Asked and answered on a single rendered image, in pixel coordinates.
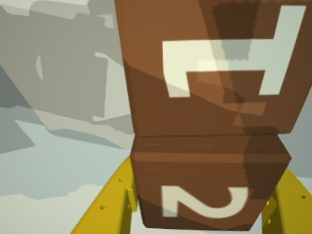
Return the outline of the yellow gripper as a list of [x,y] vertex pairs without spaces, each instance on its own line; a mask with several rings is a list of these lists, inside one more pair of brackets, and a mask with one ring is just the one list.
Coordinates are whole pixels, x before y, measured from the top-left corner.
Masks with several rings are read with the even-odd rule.
[[[137,190],[130,156],[103,186],[70,234],[130,234]],[[286,168],[261,211],[262,234],[312,234],[312,195]]]

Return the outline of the brown number cube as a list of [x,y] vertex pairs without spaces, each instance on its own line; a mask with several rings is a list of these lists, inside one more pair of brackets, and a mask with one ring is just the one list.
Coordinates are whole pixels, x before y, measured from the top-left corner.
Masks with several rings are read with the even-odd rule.
[[139,137],[290,134],[312,87],[312,0],[114,0]]
[[292,157],[278,135],[135,134],[130,159],[146,228],[250,231]]

